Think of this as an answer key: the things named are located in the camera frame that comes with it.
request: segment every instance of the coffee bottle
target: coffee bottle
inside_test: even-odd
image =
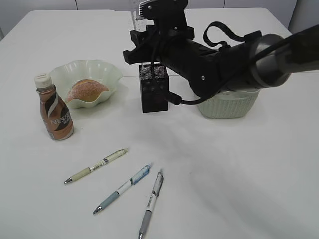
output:
[[[48,74],[34,77],[36,90],[40,95],[41,116],[52,139],[64,140],[73,134],[73,121],[66,103],[56,91]]]

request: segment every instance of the bottle label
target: bottle label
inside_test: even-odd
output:
[[[70,111],[57,92],[40,93],[41,115],[51,138],[66,139],[73,133]]]

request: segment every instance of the wavy-edged bowl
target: wavy-edged bowl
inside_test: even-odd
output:
[[[83,79],[95,80],[109,88],[109,91],[103,91],[94,101],[73,99],[67,103],[71,108],[89,108],[107,100],[116,91],[117,83],[123,75],[117,67],[102,60],[76,60],[53,69],[50,76],[64,101],[72,86]]]

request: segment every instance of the ballpoint pen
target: ballpoint pen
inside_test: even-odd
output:
[[[83,178],[84,176],[92,173],[93,171],[97,170],[98,168],[108,164],[109,162],[112,162],[113,160],[117,159],[118,157],[121,157],[122,155],[126,154],[128,152],[128,149],[121,149],[116,151],[115,153],[112,153],[111,155],[105,157],[102,161],[96,163],[91,168],[83,169],[81,172],[78,172],[74,174],[73,176],[69,177],[67,180],[64,181],[64,184],[68,184],[70,182],[74,182],[80,178]]]
[[[158,172],[150,199],[146,206],[146,210],[145,210],[144,217],[143,217],[142,224],[139,231],[139,239],[143,238],[144,234],[146,233],[148,229],[148,226],[151,220],[152,211],[155,206],[155,201],[160,194],[160,189],[161,189],[161,186],[163,185],[163,182],[164,182],[163,169],[161,169],[160,172]]]
[[[114,193],[112,193],[107,199],[105,199],[101,204],[94,210],[93,214],[105,209],[110,205],[115,199],[117,199],[121,194],[128,190],[132,185],[137,184],[142,178],[144,178],[150,171],[152,163],[143,167],[137,174],[126,181],[121,187],[118,188]]]

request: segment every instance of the bun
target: bun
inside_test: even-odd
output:
[[[103,91],[109,91],[109,89],[97,81],[84,79],[72,86],[65,101],[69,102],[73,99],[80,99],[86,102],[95,101]]]

